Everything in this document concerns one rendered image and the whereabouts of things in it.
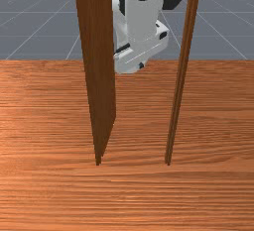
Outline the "brown door frame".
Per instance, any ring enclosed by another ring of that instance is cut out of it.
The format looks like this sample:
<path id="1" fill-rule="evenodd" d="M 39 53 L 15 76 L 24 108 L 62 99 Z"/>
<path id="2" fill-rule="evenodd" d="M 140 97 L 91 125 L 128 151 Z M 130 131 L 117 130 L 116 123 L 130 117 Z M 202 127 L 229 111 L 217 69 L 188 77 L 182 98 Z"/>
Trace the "brown door frame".
<path id="1" fill-rule="evenodd" d="M 165 152 L 165 163 L 169 166 L 172 162 L 175 137 L 177 133 L 178 120 L 181 110 L 181 103 L 183 97 L 183 91 L 185 86 L 185 78 L 187 74 L 191 40 L 194 29 L 196 11 L 198 6 L 198 0 L 188 0 L 185 26 L 182 37 L 181 52 L 179 57 L 178 73 L 176 78 L 176 88 L 174 94 L 174 101 L 172 105 L 169 133 L 167 139 L 167 146 Z"/>

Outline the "brown door leaf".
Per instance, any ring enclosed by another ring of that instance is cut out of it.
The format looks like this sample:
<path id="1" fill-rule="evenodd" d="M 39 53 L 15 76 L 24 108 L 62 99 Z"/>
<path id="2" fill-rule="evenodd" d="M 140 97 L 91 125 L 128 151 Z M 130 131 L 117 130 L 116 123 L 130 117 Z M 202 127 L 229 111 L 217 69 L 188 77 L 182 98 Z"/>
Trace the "brown door leaf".
<path id="1" fill-rule="evenodd" d="M 95 163 L 99 166 L 116 118 L 112 0 L 75 0 Z"/>

